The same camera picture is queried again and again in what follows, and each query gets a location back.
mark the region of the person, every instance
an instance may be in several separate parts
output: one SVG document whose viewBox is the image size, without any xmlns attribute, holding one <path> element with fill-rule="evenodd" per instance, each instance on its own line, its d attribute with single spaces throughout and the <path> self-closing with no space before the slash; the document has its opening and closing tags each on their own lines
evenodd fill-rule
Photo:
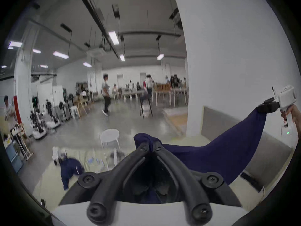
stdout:
<svg viewBox="0 0 301 226">
<path fill-rule="evenodd" d="M 180 80 L 177 77 L 177 75 L 175 74 L 174 87 L 179 87 L 179 84 L 180 84 Z"/>
<path fill-rule="evenodd" d="M 126 88 L 124 89 L 124 91 L 125 91 L 125 92 L 128 92 L 128 91 L 130 91 L 130 89 L 129 89 L 129 86 L 128 86 L 128 85 L 126 85 Z"/>
<path fill-rule="evenodd" d="M 183 80 L 184 80 L 184 83 L 183 83 L 184 88 L 186 88 L 187 87 L 187 85 L 186 85 L 186 78 L 184 77 Z"/>
<path fill-rule="evenodd" d="M 5 103 L 4 117 L 8 123 L 8 129 L 11 132 L 14 125 L 17 123 L 15 107 L 11 103 L 8 102 L 8 96 L 4 96 L 4 103 Z"/>
<path fill-rule="evenodd" d="M 118 99 L 118 88 L 116 84 L 113 85 L 113 95 L 114 95 L 114 99 L 115 97 Z"/>
<path fill-rule="evenodd" d="M 173 76 L 170 77 L 170 87 L 171 88 L 175 87 L 175 78 Z"/>
<path fill-rule="evenodd" d="M 153 79 L 150 74 L 146 76 L 145 84 L 146 84 L 146 89 L 148 91 L 148 94 L 151 95 L 153 89 Z"/>
<path fill-rule="evenodd" d="M 284 119 L 283 121 L 284 123 L 286 123 L 287 121 L 286 116 L 290 113 L 292 114 L 293 123 L 295 123 L 296 125 L 298 137 L 300 139 L 301 138 L 301 112 L 295 105 L 290 106 L 286 110 L 286 112 L 281 113 L 281 117 Z"/>
<path fill-rule="evenodd" d="M 118 88 L 117 88 L 116 84 L 113 85 L 113 92 L 118 93 Z"/>
<path fill-rule="evenodd" d="M 132 83 L 132 80 L 130 80 L 129 88 L 130 88 L 131 91 L 135 88 L 135 85 L 134 85 L 134 83 Z"/>
<path fill-rule="evenodd" d="M 107 84 L 109 76 L 107 74 L 103 75 L 104 82 L 101 85 L 101 92 L 104 98 L 104 110 L 102 111 L 106 116 L 108 116 L 108 107 L 111 104 L 111 98 L 109 95 L 109 86 Z"/>
<path fill-rule="evenodd" d="M 141 90 L 141 86 L 139 85 L 139 82 L 137 82 L 136 89 L 137 89 L 137 91 Z"/>
</svg>

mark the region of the white door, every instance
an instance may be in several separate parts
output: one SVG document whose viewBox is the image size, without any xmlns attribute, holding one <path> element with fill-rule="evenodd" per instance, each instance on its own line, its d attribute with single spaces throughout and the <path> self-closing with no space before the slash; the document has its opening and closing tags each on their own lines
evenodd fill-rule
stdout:
<svg viewBox="0 0 301 226">
<path fill-rule="evenodd" d="M 123 88 L 124 84 L 123 84 L 123 74 L 118 74 L 117 75 L 117 87 L 118 88 Z"/>
<path fill-rule="evenodd" d="M 145 81 L 146 73 L 140 73 L 140 86 L 143 88 L 143 82 Z"/>
</svg>

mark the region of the ceiling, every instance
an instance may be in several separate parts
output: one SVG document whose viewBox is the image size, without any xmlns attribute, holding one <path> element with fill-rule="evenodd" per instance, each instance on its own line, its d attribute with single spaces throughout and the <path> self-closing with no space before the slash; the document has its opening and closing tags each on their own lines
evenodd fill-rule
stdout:
<svg viewBox="0 0 301 226">
<path fill-rule="evenodd" d="M 177 7 L 175 0 L 93 1 L 96 9 L 100 10 L 103 15 L 102 23 L 107 32 L 159 31 L 183 34 L 183 31 L 174 26 L 173 21 L 169 19 L 173 10 Z M 40 8 L 38 10 L 32 9 L 34 13 L 32 11 L 31 14 L 28 13 L 25 19 L 19 22 L 19 32 L 15 32 L 15 35 L 11 36 L 11 40 L 21 40 L 22 36 L 17 36 L 17 34 L 23 34 L 28 23 L 26 18 L 30 17 L 42 25 L 35 44 L 35 48 L 40 50 L 41 53 L 33 54 L 33 71 L 54 71 L 65 64 L 85 58 L 85 52 L 88 50 L 88 47 L 84 43 L 90 42 L 91 46 L 100 44 L 100 29 L 82 0 L 36 0 L 35 2 L 40 5 Z M 112 4 L 118 4 L 119 6 L 120 21 L 114 17 Z M 67 41 L 70 40 L 71 34 L 60 27 L 61 23 L 64 23 L 72 30 L 72 44 L 70 48 Z M 124 54 L 125 52 L 126 56 L 145 54 L 145 51 L 149 51 L 151 55 L 156 55 L 159 53 L 156 37 L 157 34 L 124 35 L 124 43 L 115 45 L 115 49 L 119 54 Z M 183 36 L 176 39 L 175 36 L 162 35 L 159 45 L 160 50 L 164 51 L 164 54 L 186 57 L 186 46 Z M 52 54 L 54 51 L 68 54 L 68 50 L 69 59 L 55 57 Z M 10 61 L 16 55 L 16 51 L 16 49 L 7 51 L 6 64 L 11 64 Z M 123 66 L 141 65 L 144 63 L 161 64 L 160 61 L 156 60 L 156 57 L 126 60 Z M 107 67 L 120 66 L 120 61 L 112 51 L 109 51 L 101 62 L 103 65 L 106 64 Z M 48 65 L 48 69 L 41 69 L 40 65 Z"/>
</svg>

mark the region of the navy blue cloth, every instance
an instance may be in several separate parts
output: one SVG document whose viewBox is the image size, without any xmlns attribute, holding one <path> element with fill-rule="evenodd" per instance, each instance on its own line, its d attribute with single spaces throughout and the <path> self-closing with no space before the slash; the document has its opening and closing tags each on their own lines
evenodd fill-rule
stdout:
<svg viewBox="0 0 301 226">
<path fill-rule="evenodd" d="M 254 109 L 251 114 L 206 146 L 178 146 L 163 144 L 190 170 L 217 172 L 229 185 L 242 173 L 253 157 L 265 125 L 266 114 Z M 136 148 L 148 142 L 152 151 L 153 142 L 160 141 L 145 133 L 134 136 Z"/>
<path fill-rule="evenodd" d="M 85 171 L 81 163 L 74 158 L 64 158 L 64 160 L 60 161 L 60 166 L 64 190 L 69 188 L 69 179 L 73 176 L 73 174 L 81 175 Z"/>
</svg>

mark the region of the white pillar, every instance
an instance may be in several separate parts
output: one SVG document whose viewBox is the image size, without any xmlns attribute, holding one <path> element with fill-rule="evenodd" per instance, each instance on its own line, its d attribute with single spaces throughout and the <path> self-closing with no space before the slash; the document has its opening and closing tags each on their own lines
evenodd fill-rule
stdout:
<svg viewBox="0 0 301 226">
<path fill-rule="evenodd" d="M 97 92 L 97 85 L 96 85 L 96 67 L 95 67 L 96 59 L 92 58 L 91 68 L 87 70 L 87 77 L 88 77 L 88 88 L 89 91 Z"/>
<path fill-rule="evenodd" d="M 293 50 L 265 0 L 176 2 L 191 84 L 187 135 L 200 133 L 202 106 L 243 120 L 273 96 L 272 86 L 292 85 L 296 97 L 301 98 L 301 77 Z M 264 130 L 287 143 L 281 137 L 282 124 L 279 111 L 270 113 Z"/>
<path fill-rule="evenodd" d="M 33 109 L 30 86 L 32 50 L 38 33 L 39 27 L 28 23 L 22 38 L 23 45 L 18 51 L 14 71 L 14 79 L 16 81 L 15 92 L 18 101 L 19 113 L 21 121 L 24 124 L 26 134 L 28 135 L 32 133 L 29 117 L 30 111 Z"/>
<path fill-rule="evenodd" d="M 101 95 L 102 82 L 103 82 L 102 65 L 98 60 L 95 60 L 95 84 L 96 84 L 96 89 L 97 89 L 98 95 Z"/>
</svg>

